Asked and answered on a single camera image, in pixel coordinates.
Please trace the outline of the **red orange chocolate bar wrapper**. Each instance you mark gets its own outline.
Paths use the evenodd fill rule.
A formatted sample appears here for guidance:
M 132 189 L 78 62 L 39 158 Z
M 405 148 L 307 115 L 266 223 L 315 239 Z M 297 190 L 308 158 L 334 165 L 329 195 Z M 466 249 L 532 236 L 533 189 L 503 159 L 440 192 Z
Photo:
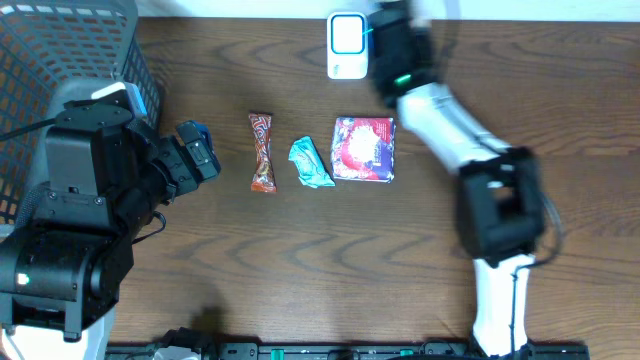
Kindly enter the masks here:
M 255 140 L 256 170 L 251 182 L 254 192 L 275 193 L 277 191 L 274 169 L 271 162 L 270 114 L 250 113 L 249 121 Z

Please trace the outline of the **teal snack wrapper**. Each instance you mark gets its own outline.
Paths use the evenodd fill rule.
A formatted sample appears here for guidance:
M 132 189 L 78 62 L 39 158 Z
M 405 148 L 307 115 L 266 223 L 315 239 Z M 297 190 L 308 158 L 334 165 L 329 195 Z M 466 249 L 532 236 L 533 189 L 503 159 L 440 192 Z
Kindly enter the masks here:
M 302 185 L 314 189 L 335 186 L 309 136 L 304 136 L 292 144 L 288 160 L 296 166 Z

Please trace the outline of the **purple red noodle packet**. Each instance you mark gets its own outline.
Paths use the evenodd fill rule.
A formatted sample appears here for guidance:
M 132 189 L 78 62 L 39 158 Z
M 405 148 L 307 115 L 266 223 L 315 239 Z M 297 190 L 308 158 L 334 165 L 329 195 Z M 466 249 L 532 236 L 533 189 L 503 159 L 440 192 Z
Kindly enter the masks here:
M 336 179 L 390 183 L 394 179 L 395 122 L 391 117 L 339 117 L 331 144 Z

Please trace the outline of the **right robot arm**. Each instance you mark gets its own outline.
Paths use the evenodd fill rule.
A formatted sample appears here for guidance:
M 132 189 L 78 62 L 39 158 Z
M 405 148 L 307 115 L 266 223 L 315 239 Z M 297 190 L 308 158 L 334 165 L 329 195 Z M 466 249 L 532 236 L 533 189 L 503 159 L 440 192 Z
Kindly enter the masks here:
M 461 105 L 438 73 L 429 30 L 412 20 L 407 1 L 381 1 L 369 15 L 373 83 L 455 180 L 455 228 L 476 280 L 473 345 L 483 357 L 519 359 L 528 345 L 527 282 L 545 230 L 537 161 Z

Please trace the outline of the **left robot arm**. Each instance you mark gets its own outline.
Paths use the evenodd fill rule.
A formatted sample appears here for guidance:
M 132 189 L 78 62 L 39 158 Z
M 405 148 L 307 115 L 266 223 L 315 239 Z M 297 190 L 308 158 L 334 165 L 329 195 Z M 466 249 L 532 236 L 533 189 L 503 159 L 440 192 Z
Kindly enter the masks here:
M 101 359 L 134 245 L 221 167 L 206 126 L 160 136 L 131 83 L 65 103 L 46 126 L 48 177 L 1 244 L 1 345 L 8 359 Z

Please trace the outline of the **dark grey plastic basket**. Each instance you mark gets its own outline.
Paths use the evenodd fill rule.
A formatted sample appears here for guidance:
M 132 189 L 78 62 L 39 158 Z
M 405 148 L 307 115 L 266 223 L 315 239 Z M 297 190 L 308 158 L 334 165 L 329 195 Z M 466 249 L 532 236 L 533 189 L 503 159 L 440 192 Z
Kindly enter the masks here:
M 132 1 L 1 5 L 1 233 L 144 222 L 161 98 Z

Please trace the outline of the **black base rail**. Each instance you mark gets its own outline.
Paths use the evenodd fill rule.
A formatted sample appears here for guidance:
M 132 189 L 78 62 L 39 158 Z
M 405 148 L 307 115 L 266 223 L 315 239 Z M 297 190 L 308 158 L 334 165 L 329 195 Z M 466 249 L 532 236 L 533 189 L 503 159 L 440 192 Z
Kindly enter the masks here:
M 206 353 L 175 346 L 109 346 L 107 359 L 217 359 L 217 360 L 384 360 L 478 359 L 464 343 L 432 341 L 421 345 L 258 345 L 223 343 Z

